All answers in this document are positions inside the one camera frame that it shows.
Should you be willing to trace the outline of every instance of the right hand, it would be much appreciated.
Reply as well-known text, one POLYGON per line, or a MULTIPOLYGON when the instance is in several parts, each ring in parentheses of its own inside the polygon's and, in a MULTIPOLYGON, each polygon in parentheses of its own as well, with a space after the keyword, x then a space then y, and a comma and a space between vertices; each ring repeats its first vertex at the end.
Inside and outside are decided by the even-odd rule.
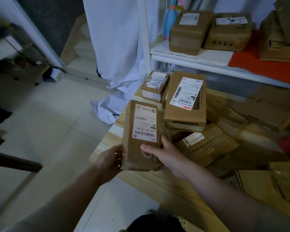
POLYGON ((161 136, 163 148, 159 149, 150 145, 141 145, 141 150, 158 157, 158 159, 174 174, 174 176, 184 179, 183 169, 185 164, 190 160, 179 152, 172 143, 170 143, 165 136, 161 136))

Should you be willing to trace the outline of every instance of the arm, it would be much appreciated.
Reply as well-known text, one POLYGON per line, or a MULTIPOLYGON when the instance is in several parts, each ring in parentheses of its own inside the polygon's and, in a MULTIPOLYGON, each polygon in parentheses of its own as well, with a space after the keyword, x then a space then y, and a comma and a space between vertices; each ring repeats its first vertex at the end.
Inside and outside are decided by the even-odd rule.
POLYGON ((120 172, 121 157, 121 145, 102 152, 97 161, 72 184, 5 232, 73 232, 98 188, 120 172))
POLYGON ((290 218, 236 190, 182 155, 164 136, 163 149, 141 145, 187 181, 230 231, 290 231, 290 218))

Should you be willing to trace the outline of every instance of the white label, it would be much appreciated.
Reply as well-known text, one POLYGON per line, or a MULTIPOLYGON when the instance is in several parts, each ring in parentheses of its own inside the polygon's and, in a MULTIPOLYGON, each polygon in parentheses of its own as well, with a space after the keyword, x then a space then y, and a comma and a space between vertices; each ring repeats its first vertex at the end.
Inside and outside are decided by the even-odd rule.
POLYGON ((226 24, 245 24, 248 23, 245 16, 243 17, 230 17, 230 18, 217 18, 217 25, 226 25, 226 24))
POLYGON ((145 97, 145 98, 151 98, 151 99, 158 100, 158 101, 161 100, 161 95, 160 94, 156 94, 156 93, 149 92, 149 91, 146 91, 146 90, 142 90, 142 96, 145 97))
POLYGON ((135 105, 132 137, 157 142, 157 110, 152 107, 135 105))
POLYGON ((165 83, 165 76, 167 73, 164 72, 153 72, 151 77, 146 82, 145 86, 149 88, 159 89, 162 84, 165 83))
POLYGON ((202 80, 183 77, 170 104, 191 110, 203 84, 202 80))
POLYGON ((179 25, 197 25, 199 13, 184 13, 179 25))
POLYGON ((202 139, 204 139, 204 136, 201 133, 192 133, 188 137, 184 138, 183 141, 187 147, 191 147, 202 139))

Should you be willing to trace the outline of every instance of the red cloth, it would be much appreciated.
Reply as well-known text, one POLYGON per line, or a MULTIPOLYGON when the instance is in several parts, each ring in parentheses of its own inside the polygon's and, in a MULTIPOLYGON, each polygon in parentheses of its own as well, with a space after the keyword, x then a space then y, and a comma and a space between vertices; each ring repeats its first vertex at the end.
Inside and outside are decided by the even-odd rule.
POLYGON ((239 67, 254 74, 290 83, 290 63, 259 60, 259 35, 254 31, 244 52, 234 52, 229 67, 239 67))

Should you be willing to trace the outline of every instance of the stair step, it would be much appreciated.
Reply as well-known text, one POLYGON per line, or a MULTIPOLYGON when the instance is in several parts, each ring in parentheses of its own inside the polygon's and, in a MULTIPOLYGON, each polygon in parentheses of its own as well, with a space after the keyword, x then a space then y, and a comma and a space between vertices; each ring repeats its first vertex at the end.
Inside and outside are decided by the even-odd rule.
POLYGON ((96 59, 95 50, 93 49, 90 39, 82 40, 76 46, 74 46, 77 55, 83 58, 96 59))
POLYGON ((97 63, 90 58, 74 59, 68 66, 65 67, 67 73, 75 76, 88 78, 89 80, 97 81, 103 84, 108 84, 107 80, 100 78, 97 74, 97 63))
POLYGON ((83 26, 81 26, 81 31, 85 38, 90 38, 88 23, 85 23, 83 26))

